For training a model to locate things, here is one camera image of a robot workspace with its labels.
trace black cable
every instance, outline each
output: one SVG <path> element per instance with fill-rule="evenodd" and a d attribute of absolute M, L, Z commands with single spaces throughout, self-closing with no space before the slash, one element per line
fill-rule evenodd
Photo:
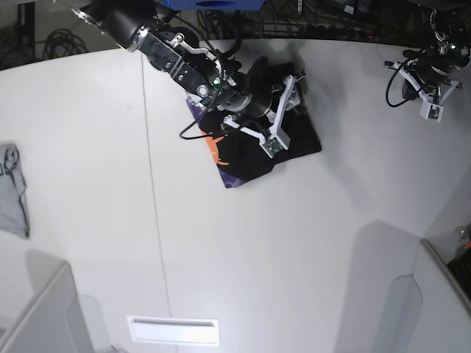
<path fill-rule="evenodd" d="M 208 134 L 208 135 L 183 136 L 185 134 L 185 132 L 187 132 L 189 129 L 191 129 L 193 126 L 195 126 L 197 121 L 201 121 L 208 114 L 209 110 L 211 108 L 213 108 L 214 102 L 216 101 L 217 97 L 219 96 L 219 93 L 221 92 L 222 84 L 224 82 L 224 63 L 223 63 L 222 60 L 219 59 L 219 53 L 217 52 L 217 50 L 214 49 L 213 45 L 209 42 L 209 40 L 193 24 L 189 23 L 188 21 L 185 21 L 184 19 L 182 19 L 179 16 L 175 16 L 175 18 L 178 18 L 181 22 L 183 22 L 188 27 L 190 27 L 192 30 L 194 30 L 201 37 L 201 39 L 203 39 L 203 41 L 209 46 L 209 49 L 211 50 L 211 53 L 217 58 L 217 60 L 219 61 L 220 65 L 221 65 L 221 75 L 219 76 L 219 81 L 221 83 L 219 84 L 219 87 L 218 87 L 216 93 L 214 94 L 214 97 L 211 99 L 211 102 L 202 111 L 202 113 L 197 118 L 195 118 L 195 121 L 193 121 L 185 129 L 182 130 L 182 132 L 179 134 L 180 138 L 182 138 L 183 140 L 198 140 L 200 138 L 218 138 L 218 137 L 221 137 L 221 136 L 224 136 L 224 135 L 227 135 L 227 134 L 230 134 L 232 132 L 240 130 L 243 127 L 242 125 L 237 129 L 231 129 L 231 130 L 227 130 L 227 131 L 220 131 L 220 132 L 217 132 L 217 133 L 213 132 L 213 133 Z"/>
<path fill-rule="evenodd" d="M 241 45 L 242 45 L 241 31 L 235 26 L 235 24 L 229 18 L 227 18 L 227 16 L 223 12 L 213 11 L 213 14 L 214 16 L 216 16 L 218 20 L 223 21 L 225 25 L 230 29 L 230 31 L 234 34 L 235 43 L 233 47 L 225 51 L 222 54 L 222 59 L 229 59 L 241 48 Z"/>
<path fill-rule="evenodd" d="M 70 29 L 59 28 L 51 32 L 44 41 L 42 60 L 82 53 L 88 53 L 82 38 L 72 33 Z"/>
<path fill-rule="evenodd" d="M 388 86 L 386 87 L 386 103 L 387 103 L 391 108 L 400 107 L 401 105 L 403 105 L 403 104 L 407 103 L 408 101 L 412 100 L 412 98 L 407 98 L 407 99 L 404 99 L 402 102 L 397 103 L 397 104 L 392 104 L 392 103 L 389 101 L 389 90 L 391 89 L 392 82 L 393 82 L 394 79 L 396 78 L 396 76 L 397 76 L 397 74 L 399 73 L 399 71 L 400 71 L 407 63 L 409 63 L 410 61 L 412 61 L 412 59 L 406 59 L 406 60 L 404 60 L 404 61 L 399 65 L 399 67 L 394 71 L 394 73 L 393 73 L 392 76 L 391 76 L 391 79 L 389 79 Z M 416 93 L 419 93 L 422 89 L 423 89 L 423 87 L 420 87 L 419 90 L 416 90 Z"/>

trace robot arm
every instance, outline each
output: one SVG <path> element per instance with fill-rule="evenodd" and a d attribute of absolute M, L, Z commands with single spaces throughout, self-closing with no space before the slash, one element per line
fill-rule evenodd
<path fill-rule="evenodd" d="M 154 68 L 169 74 L 185 89 L 188 100 L 202 109 L 200 118 L 210 118 L 215 109 L 227 112 L 217 134 L 193 138 L 180 134 L 182 138 L 215 138 L 240 132 L 257 138 L 271 158 L 289 149 L 290 139 L 281 124 L 284 112 L 301 104 L 295 84 L 304 76 L 288 75 L 273 87 L 258 75 L 266 69 L 266 59 L 258 60 L 248 74 L 243 74 L 241 64 L 229 58 L 234 50 L 220 53 L 210 43 L 208 48 L 200 47 L 195 32 L 171 27 L 157 17 L 155 8 L 153 0 L 95 0 L 74 12 L 122 48 L 143 52 Z M 257 129 L 248 127 L 252 122 Z"/>
<path fill-rule="evenodd" d="M 459 10 L 467 0 L 412 1 L 432 7 L 429 22 L 433 31 L 433 42 L 420 51 L 405 50 L 403 53 L 406 60 L 403 62 L 385 62 L 387 67 L 395 70 L 386 89 L 386 102 L 390 107 L 399 107 L 407 101 L 420 98 L 420 115 L 425 119 L 440 122 L 444 110 L 443 103 L 456 88 L 461 88 L 461 83 L 451 78 L 451 74 L 470 63 L 470 39 Z M 437 7 L 448 11 L 439 12 Z M 405 79 L 404 100 L 391 104 L 389 88 L 398 74 Z M 443 84 L 449 86 L 445 93 L 441 90 Z"/>

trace purple fabric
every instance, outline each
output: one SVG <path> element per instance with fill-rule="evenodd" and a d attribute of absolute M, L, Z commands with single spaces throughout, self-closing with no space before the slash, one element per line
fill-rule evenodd
<path fill-rule="evenodd" d="M 199 116 L 201 115 L 203 109 L 199 108 L 195 105 L 193 105 L 190 101 L 187 101 L 188 107 L 190 108 L 191 114 L 194 117 L 194 120 L 199 123 L 201 122 L 201 119 Z M 245 184 L 247 181 L 236 178 L 235 176 L 229 175 L 228 173 L 223 172 L 219 167 L 218 167 L 219 175 L 221 175 L 222 182 L 224 183 L 224 186 L 226 189 L 231 189 L 231 188 L 238 188 L 239 186 Z"/>

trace white panel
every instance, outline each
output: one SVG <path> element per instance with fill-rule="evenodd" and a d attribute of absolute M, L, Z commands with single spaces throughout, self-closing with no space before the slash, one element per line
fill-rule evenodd
<path fill-rule="evenodd" d="M 129 316 L 133 340 L 164 344 L 218 346 L 217 320 Z"/>
<path fill-rule="evenodd" d="M 407 353 L 471 352 L 471 317 L 422 244 L 414 278 L 422 291 L 423 306 Z"/>
<path fill-rule="evenodd" d="M 456 73 L 464 89 L 431 124 L 418 101 L 385 103 L 384 60 L 401 48 L 245 40 L 236 57 L 261 55 L 305 67 L 323 151 L 236 190 L 224 189 L 204 141 L 178 137 L 193 121 L 185 93 L 145 63 L 172 315 L 219 318 L 224 353 L 369 351 L 392 280 L 412 272 L 413 235 L 426 233 L 471 165 L 471 70 Z"/>
<path fill-rule="evenodd" d="M 32 219 L 30 241 L 0 234 L 0 254 L 11 254 L 0 256 L 0 278 L 16 284 L 0 288 L 0 306 L 32 295 L 27 252 L 41 249 L 71 263 L 111 343 L 167 353 L 174 348 L 133 342 L 126 320 L 169 315 L 141 68 L 139 53 L 116 50 L 0 73 L 0 141 L 18 144 Z"/>

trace blue box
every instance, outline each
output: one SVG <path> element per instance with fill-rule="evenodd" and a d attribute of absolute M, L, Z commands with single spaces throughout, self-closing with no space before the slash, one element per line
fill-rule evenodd
<path fill-rule="evenodd" d="M 265 0 L 166 0 L 173 10 L 259 10 Z"/>

